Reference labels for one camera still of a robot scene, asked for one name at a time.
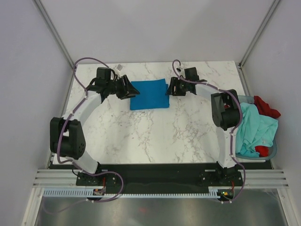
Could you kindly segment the blue t shirt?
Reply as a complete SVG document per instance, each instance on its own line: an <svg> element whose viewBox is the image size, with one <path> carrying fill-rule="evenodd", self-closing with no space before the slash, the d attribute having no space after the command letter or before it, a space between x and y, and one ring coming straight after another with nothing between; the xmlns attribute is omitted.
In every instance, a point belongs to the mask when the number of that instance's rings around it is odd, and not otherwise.
<svg viewBox="0 0 301 226"><path fill-rule="evenodd" d="M132 85L140 92L130 99L130 110L169 108L168 85L165 79L133 81Z"/></svg>

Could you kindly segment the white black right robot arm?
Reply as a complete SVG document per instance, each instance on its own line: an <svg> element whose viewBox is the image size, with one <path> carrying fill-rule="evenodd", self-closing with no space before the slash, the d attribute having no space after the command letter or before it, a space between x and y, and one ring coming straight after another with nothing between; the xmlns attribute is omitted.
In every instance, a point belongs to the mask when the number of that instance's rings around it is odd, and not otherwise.
<svg viewBox="0 0 301 226"><path fill-rule="evenodd" d="M201 173L202 182L209 186L242 185L241 172L238 171L235 159L236 128L242 118L237 92L234 89L222 91L206 80L201 80L195 67L184 69L179 66L174 72L176 76L170 80L167 95L185 96L190 92L211 103L220 150L215 171Z"/></svg>

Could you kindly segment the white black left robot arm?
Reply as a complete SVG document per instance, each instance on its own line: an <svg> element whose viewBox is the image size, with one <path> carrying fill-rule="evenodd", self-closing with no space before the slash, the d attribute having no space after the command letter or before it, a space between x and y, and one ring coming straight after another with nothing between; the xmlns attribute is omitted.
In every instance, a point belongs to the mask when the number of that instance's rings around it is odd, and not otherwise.
<svg viewBox="0 0 301 226"><path fill-rule="evenodd" d="M120 75L119 68L99 67L96 77L84 87L82 99L69 113L50 121L50 150L57 156L60 164L71 162L79 172L77 186L98 186L102 181L123 183L122 177L112 171L102 171L101 164L86 151L83 125L104 100L115 95L124 100L139 95L127 75Z"/></svg>

